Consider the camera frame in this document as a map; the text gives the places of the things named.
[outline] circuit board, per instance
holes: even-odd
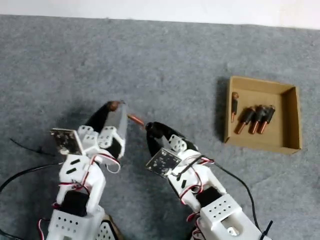
[[[180,158],[170,151],[161,148],[145,167],[149,171],[166,178],[168,171],[173,170],[180,162]]]
[[[50,132],[61,154],[82,155],[81,143],[75,130],[52,128]]]

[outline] open cardboard tray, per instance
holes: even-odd
[[[300,101],[296,86],[232,76],[227,91],[224,135],[226,144],[284,154],[293,154],[302,149]],[[239,95],[234,122],[231,122],[232,92],[237,92]],[[244,109],[258,105],[275,106],[275,113],[264,133],[249,133],[251,127],[249,123],[241,134],[236,134],[235,129]]]

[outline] copper electrode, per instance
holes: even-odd
[[[130,120],[134,121],[136,124],[138,124],[138,125],[140,125],[140,126],[142,126],[142,127],[145,126],[144,121],[142,121],[142,120],[141,120],[140,118],[138,118],[136,115],[134,115],[134,114],[128,114],[127,116],[128,116],[128,118],[129,118]]]
[[[253,125],[251,128],[251,134],[256,133],[258,126],[259,126],[259,123],[261,123],[262,118],[265,116],[265,114],[266,114],[266,108],[263,105],[259,105],[256,108],[255,115],[253,117]]]
[[[266,111],[265,116],[262,118],[262,125],[260,126],[260,128],[258,129],[258,133],[259,134],[263,134],[267,125],[270,123],[274,113],[276,111],[275,106],[270,105]]]
[[[252,120],[254,114],[255,114],[255,108],[253,106],[248,107],[244,110],[244,114],[242,115],[240,119],[240,123],[237,125],[235,129],[236,134],[240,134],[241,131],[244,129],[245,125],[248,125],[250,121]]]
[[[118,109],[119,104],[121,104],[121,101],[111,101],[108,103],[108,108],[111,112],[114,112],[115,110]]]
[[[231,100],[231,122],[233,123],[235,121],[235,116],[237,114],[239,94],[234,91],[232,93],[231,97],[232,97],[232,100]]]

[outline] black wire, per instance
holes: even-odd
[[[47,152],[42,151],[42,148],[41,148],[41,147],[40,147],[38,150],[34,150],[34,149],[29,148],[29,147],[23,146],[22,144],[18,143],[17,141],[13,140],[12,138],[10,138],[10,140],[11,140],[14,144],[18,145],[19,147],[21,147],[21,148],[23,148],[23,149],[29,150],[29,151],[34,152],[34,153],[37,153],[37,154],[43,154],[43,155],[55,157],[55,155],[52,154],[52,153],[47,153]]]
[[[61,162],[59,163],[52,163],[52,164],[45,164],[45,165],[41,165],[41,166],[36,166],[36,167],[32,167],[32,168],[29,168],[27,170],[23,170],[21,172],[18,172],[17,174],[9,177],[1,186],[0,186],[0,194],[1,192],[4,190],[4,188],[10,183],[12,182],[14,179],[24,175],[24,174],[28,174],[28,173],[32,173],[32,172],[35,172],[35,171],[38,171],[38,170],[41,170],[41,169],[46,169],[46,168],[49,168],[49,167],[53,167],[53,166],[58,166],[60,165]],[[4,237],[7,237],[9,239],[14,239],[14,240],[24,240],[23,238],[20,238],[18,236],[14,236],[14,235],[11,235],[9,233],[6,233],[5,231],[3,231],[2,229],[0,229],[0,235],[4,236]]]
[[[235,179],[237,179],[240,183],[242,183],[242,185],[245,187],[246,191],[249,194],[250,200],[251,200],[251,205],[252,205],[252,215],[253,215],[253,220],[254,220],[254,224],[255,226],[260,230],[258,221],[257,221],[257,215],[256,215],[256,207],[255,207],[255,201],[254,198],[252,197],[251,191],[249,189],[249,187],[247,186],[247,184],[242,181],[239,177],[237,177],[236,175],[232,174],[231,172],[229,172],[228,170],[224,169],[221,165],[219,165],[218,163],[215,163],[214,165],[216,165],[218,168],[220,168],[222,171],[224,171],[225,173],[229,174],[231,177],[234,177]]]
[[[193,164],[195,164],[199,159],[203,158],[205,155],[200,155],[198,156],[196,159],[194,159],[192,162],[190,162],[181,172],[179,172],[177,175],[176,175],[176,180],[179,181],[180,178],[181,178],[181,175],[184,174],[189,168],[191,168],[191,166]]]
[[[262,233],[262,235],[261,235],[261,237],[260,237],[260,240],[263,240],[264,238],[265,238],[265,236],[267,236],[268,235],[268,232],[269,232],[269,230],[270,230],[270,228],[271,228],[271,225],[274,223],[274,221],[270,221],[269,222],[269,224],[268,224],[268,226],[266,227],[266,230]]]

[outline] robotic arm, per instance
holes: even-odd
[[[57,148],[66,156],[59,172],[59,192],[47,240],[117,240],[110,221],[103,221],[99,202],[106,185],[101,168],[119,172],[127,132],[127,106],[111,101],[78,130],[53,128]]]
[[[184,205],[197,216],[191,240],[271,240],[253,224],[206,164],[215,161],[174,129],[146,125],[152,159],[146,168],[167,178]]]

